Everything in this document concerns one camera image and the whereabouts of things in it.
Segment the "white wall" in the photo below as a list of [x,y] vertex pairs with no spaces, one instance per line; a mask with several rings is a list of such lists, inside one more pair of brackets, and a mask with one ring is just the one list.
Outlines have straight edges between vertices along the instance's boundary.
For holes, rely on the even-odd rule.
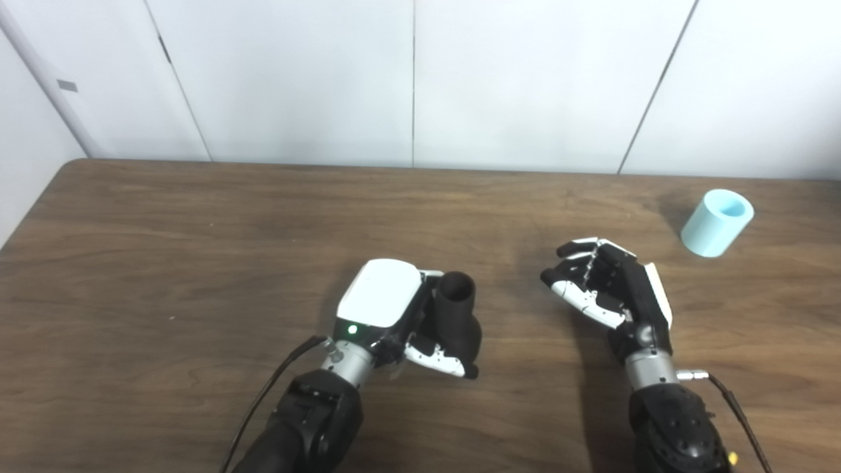
[[416,2],[415,165],[615,173],[691,5]]
[[65,162],[84,157],[0,30],[0,247]]
[[0,17],[92,157],[208,159],[143,0],[0,0]]
[[410,166],[412,0],[150,0],[214,160]]
[[841,178],[841,3],[701,0],[623,173]]

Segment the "metal connector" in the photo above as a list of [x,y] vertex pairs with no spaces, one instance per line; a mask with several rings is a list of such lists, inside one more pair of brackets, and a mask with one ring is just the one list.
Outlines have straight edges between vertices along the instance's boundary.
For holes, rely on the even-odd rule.
[[339,363],[345,358],[345,354],[336,346],[336,342],[332,338],[328,337],[321,344],[324,346],[324,350],[327,352],[327,356],[330,357],[332,363]]
[[705,380],[710,377],[703,369],[678,369],[674,373],[681,381]]

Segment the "black robotic arm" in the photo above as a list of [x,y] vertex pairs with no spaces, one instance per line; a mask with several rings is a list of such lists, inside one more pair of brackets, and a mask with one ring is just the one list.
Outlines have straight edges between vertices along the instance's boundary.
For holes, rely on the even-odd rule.
[[608,240],[558,248],[561,263],[541,273],[554,293],[608,327],[607,339],[633,388],[631,427],[640,473],[730,471],[703,400],[680,384],[669,340],[672,312],[653,263]]

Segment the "black finger segment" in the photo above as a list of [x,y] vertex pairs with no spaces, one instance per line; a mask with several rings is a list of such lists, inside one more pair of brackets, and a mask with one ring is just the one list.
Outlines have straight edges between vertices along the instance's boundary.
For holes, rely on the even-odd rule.
[[540,280],[543,281],[546,286],[551,288],[555,283],[558,281],[564,281],[566,278],[564,278],[563,274],[559,273],[557,269],[548,268],[544,269],[543,272],[540,273]]
[[559,258],[566,258],[575,253],[592,252],[596,246],[597,243],[595,240],[592,242],[569,242],[559,247],[556,253]]

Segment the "white finger segment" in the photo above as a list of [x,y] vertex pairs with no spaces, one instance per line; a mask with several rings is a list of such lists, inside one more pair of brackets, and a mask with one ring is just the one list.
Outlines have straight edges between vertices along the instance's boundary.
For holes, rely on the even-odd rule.
[[552,292],[585,316],[609,328],[619,327],[625,321],[624,315],[599,307],[595,303],[594,292],[581,290],[578,285],[569,281],[558,281],[552,284]]

